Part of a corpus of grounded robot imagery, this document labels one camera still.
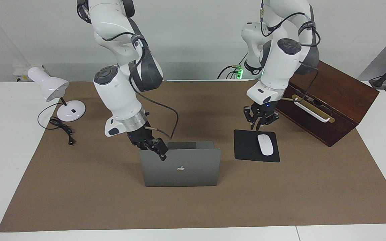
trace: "dark brown wooden cabinet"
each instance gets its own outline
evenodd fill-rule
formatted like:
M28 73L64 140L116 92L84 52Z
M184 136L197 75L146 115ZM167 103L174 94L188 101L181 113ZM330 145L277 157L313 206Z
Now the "dark brown wooden cabinet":
M318 69L320 73L305 100L334 122L321 122L290 101L280 101L277 110L331 147L362 121L379 92L324 62ZM294 75L284 97L303 97L315 74Z

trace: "computer mouse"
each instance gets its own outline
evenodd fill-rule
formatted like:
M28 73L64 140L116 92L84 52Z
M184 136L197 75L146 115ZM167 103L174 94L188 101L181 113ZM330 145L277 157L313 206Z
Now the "computer mouse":
M271 138L268 135L259 135L257 136L259 139L260 149L262 150L262 154L265 156L271 156L273 154L273 144Z

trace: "white tabletop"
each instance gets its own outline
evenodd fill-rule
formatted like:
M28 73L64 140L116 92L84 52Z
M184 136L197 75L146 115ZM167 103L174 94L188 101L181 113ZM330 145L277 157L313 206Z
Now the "white tabletop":
M0 222L34 154L44 129L37 114L46 103L35 83L0 83ZM54 108L43 114L46 123ZM386 178L386 93L381 91L357 127ZM160 229L0 233L0 240L272 240L381 241L386 224L216 229Z

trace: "white robotic arm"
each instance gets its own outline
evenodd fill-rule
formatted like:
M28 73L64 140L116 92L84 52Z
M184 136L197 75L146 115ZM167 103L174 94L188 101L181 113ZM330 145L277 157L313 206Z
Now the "white robotic arm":
M261 20L247 23L242 29L248 45L243 78L259 79L247 91L254 104L244 108L251 129L258 122L256 130L279 118L274 109L293 74L316 70L320 59L314 12L306 0L264 0ZM297 27L299 41L288 38L282 26L285 20Z
M151 150L166 159L167 146L152 136L152 128L136 93L153 90L163 81L163 72L151 54L136 23L132 0L77 0L78 15L91 23L99 45L109 49L118 65L96 73L94 85L105 106L112 112L105 135L127 133L133 145Z

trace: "gray laptop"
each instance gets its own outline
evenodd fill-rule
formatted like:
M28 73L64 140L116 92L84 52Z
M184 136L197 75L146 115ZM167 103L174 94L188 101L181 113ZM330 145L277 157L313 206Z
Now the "gray laptop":
M140 151L145 186L216 186L221 150L213 142L168 142L162 162L152 151Z

